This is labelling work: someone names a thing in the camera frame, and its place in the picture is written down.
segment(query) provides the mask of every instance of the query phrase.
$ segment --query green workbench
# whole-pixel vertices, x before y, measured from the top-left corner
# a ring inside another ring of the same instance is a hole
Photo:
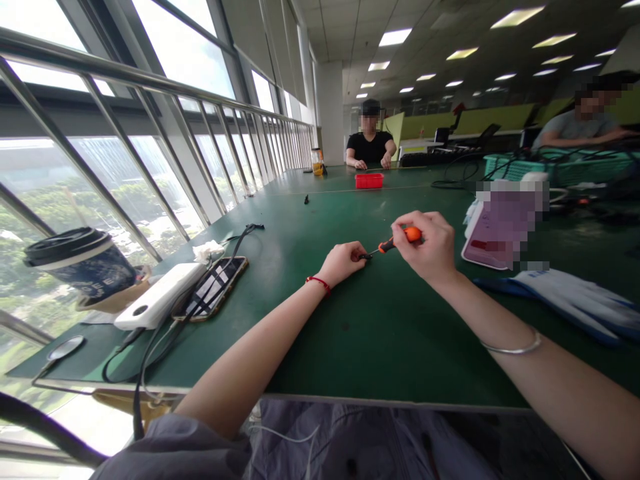
[[[457,229],[456,265],[474,277],[508,277],[468,263],[459,253],[462,220],[473,197],[430,187],[444,166],[385,173],[382,190],[354,190],[355,171],[328,168],[327,177],[290,171],[220,218],[156,273],[192,261],[191,247],[263,223],[242,243],[250,266],[220,313],[189,325],[169,356],[148,377],[153,390],[185,393],[215,360],[270,310],[318,272],[336,243],[360,240],[367,250],[391,236],[391,222],[412,210],[440,211]],[[459,175],[450,169],[449,175]],[[304,204],[305,195],[309,204]],[[640,228],[607,227],[588,220],[552,218],[538,224],[523,260],[596,281],[636,302],[640,263],[624,255],[640,240]],[[544,305],[492,294],[542,334],[640,396],[640,347],[598,345]],[[62,340],[86,338],[44,379],[51,385],[106,387],[101,370],[127,332],[112,325],[76,325],[12,370],[31,378]],[[147,332],[112,362],[111,377],[137,372]],[[131,384],[109,385],[131,389]],[[354,403],[430,404],[443,409],[526,408],[527,403],[456,313],[402,260],[397,251],[374,258],[332,292],[312,315],[267,388],[267,395],[298,399],[348,399]]]

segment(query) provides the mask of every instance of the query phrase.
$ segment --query ceiling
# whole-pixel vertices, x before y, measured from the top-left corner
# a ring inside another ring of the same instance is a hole
[[[486,89],[495,78],[517,73],[508,82],[559,81],[573,69],[606,63],[594,56],[614,49],[628,28],[640,23],[640,7],[620,9],[627,0],[298,0],[309,28],[309,40],[320,63],[343,62],[343,100],[391,99],[401,95],[430,95],[451,81],[457,88]],[[540,7],[542,12],[517,27],[491,30],[514,9]],[[378,47],[386,31],[413,28],[401,45]],[[553,35],[577,35],[552,47],[533,49]],[[479,47],[466,59],[447,61],[456,50]],[[555,66],[542,62],[560,55],[574,58]],[[382,71],[368,72],[372,62],[391,61]],[[532,77],[546,68],[559,68],[548,77]],[[416,82],[435,73],[432,80]],[[376,82],[373,88],[360,85]],[[400,89],[414,87],[409,94]]]

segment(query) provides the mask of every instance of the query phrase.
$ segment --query woman in gray shirt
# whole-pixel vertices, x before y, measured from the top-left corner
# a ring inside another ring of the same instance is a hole
[[[630,71],[608,73],[595,78],[585,90],[576,93],[575,108],[562,113],[544,126],[533,143],[533,150],[540,147],[571,148],[621,140],[638,135],[625,130],[605,112],[640,78]]]
[[[422,244],[407,241],[401,226],[409,224],[422,232]],[[392,230],[425,288],[436,290],[483,344],[510,351],[529,347],[523,355],[489,354],[548,426],[604,478],[640,478],[640,399],[548,338],[539,342],[530,326],[458,272],[454,231],[440,213],[408,213]],[[329,290],[365,267],[367,261],[358,259],[364,253],[357,241],[336,245],[316,275],[207,370],[174,414],[152,422],[144,439],[104,462],[92,478],[242,478],[251,454],[246,437],[238,436],[240,427],[318,304],[331,301]],[[258,466],[252,462],[252,476],[437,479],[438,470],[446,470],[450,479],[499,478],[433,412],[416,409],[408,416],[392,409],[304,405],[292,411],[272,404],[268,410],[279,411],[263,411],[263,419],[272,413],[278,418],[275,431],[294,432],[298,439],[304,432],[311,441],[297,445],[302,454],[277,450],[285,442],[270,433],[273,442],[266,448],[274,454]],[[431,438],[433,449],[423,447],[430,443],[424,431],[438,435]],[[440,455],[441,441],[458,456]]]

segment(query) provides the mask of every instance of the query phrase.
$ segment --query red string bracelet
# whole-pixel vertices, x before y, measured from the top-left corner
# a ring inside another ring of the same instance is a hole
[[[327,294],[325,296],[326,297],[330,296],[331,287],[329,286],[329,284],[327,282],[325,282],[324,280],[320,280],[318,277],[307,277],[307,281],[305,283],[307,283],[310,280],[317,280],[318,282],[322,283],[322,285],[324,285],[324,287],[325,287],[325,290],[327,291]]]

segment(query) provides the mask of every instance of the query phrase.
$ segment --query green partition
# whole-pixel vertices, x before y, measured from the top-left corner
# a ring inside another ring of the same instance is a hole
[[[480,134],[492,123],[501,125],[500,130],[522,130],[525,127],[533,104],[515,105],[513,107],[498,107],[492,109],[466,110],[462,112],[460,124],[454,134]]]
[[[554,118],[571,102],[573,102],[572,98],[551,100],[547,105],[540,107],[540,110],[538,110],[538,114],[535,116],[535,120],[533,122],[540,128],[544,127],[549,120]]]
[[[436,113],[434,115],[418,115],[407,117],[402,123],[402,140],[420,137],[420,130],[425,130],[425,138],[433,138],[435,131],[441,127],[450,127],[455,123],[452,113]]]
[[[386,118],[384,120],[384,128],[382,130],[388,131],[391,136],[393,136],[393,141],[395,142],[395,146],[398,147],[398,150],[395,151],[395,154],[391,158],[391,161],[398,161],[398,154],[400,153],[400,139],[402,134],[402,124],[405,118],[405,113],[400,112],[397,115]]]
[[[607,111],[620,125],[640,123],[640,87],[622,92],[622,97]]]

